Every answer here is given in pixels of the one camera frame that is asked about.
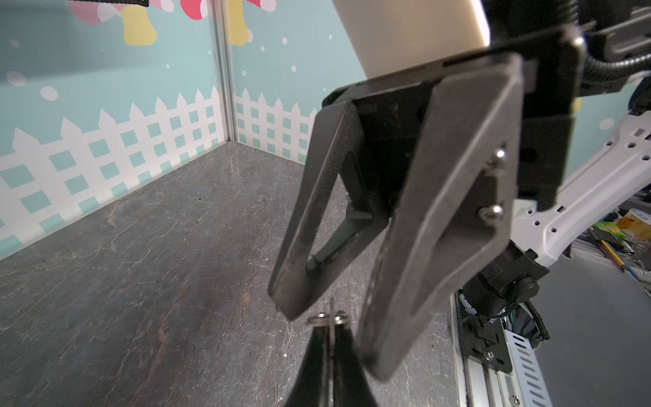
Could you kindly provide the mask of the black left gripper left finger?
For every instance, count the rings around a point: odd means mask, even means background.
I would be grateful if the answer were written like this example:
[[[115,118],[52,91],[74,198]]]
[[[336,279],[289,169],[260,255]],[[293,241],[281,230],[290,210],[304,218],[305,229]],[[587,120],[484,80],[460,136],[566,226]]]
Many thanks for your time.
[[[286,407],[330,405],[329,333],[314,327]]]

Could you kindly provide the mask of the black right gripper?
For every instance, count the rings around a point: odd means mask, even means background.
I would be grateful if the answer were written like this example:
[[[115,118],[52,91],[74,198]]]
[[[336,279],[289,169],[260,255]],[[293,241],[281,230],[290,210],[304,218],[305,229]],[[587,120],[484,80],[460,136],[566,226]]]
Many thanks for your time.
[[[555,205],[585,54],[579,30],[560,25],[328,95],[268,287],[278,310],[300,317],[395,209],[357,333],[364,367],[389,380],[450,295],[506,249],[515,198]],[[346,215],[314,253],[337,181]]]

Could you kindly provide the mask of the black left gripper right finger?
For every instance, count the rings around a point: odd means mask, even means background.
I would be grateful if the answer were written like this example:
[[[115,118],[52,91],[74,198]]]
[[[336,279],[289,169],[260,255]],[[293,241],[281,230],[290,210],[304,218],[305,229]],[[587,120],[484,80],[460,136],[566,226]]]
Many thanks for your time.
[[[335,326],[333,390],[336,407],[377,407],[354,349],[352,331],[345,325]]]

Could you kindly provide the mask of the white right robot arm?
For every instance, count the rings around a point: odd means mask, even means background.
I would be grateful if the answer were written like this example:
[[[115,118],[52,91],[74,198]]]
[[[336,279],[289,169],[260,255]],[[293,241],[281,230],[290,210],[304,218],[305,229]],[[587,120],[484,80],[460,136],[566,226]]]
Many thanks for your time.
[[[644,108],[565,176],[592,67],[581,31],[561,25],[331,93],[269,284],[280,312],[298,318],[384,234],[357,349],[385,380],[469,281],[491,318],[534,293],[528,267],[551,266],[650,180]]]

